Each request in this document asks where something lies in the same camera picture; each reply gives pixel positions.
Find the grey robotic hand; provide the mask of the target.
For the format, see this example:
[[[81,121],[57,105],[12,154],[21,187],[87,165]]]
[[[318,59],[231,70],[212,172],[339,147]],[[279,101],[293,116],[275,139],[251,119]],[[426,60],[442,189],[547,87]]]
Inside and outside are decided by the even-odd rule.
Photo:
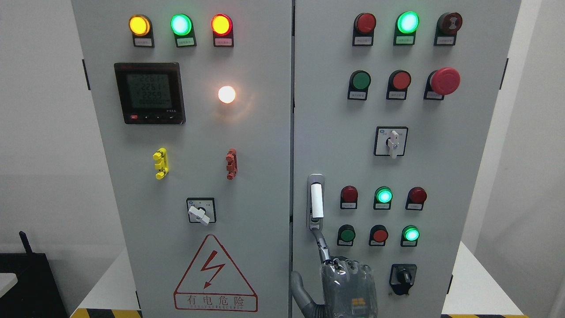
[[[341,256],[331,256],[319,229],[312,229],[321,259],[325,304],[317,304],[304,289],[302,276],[291,272],[290,288],[305,318],[376,318],[377,299],[373,270]]]

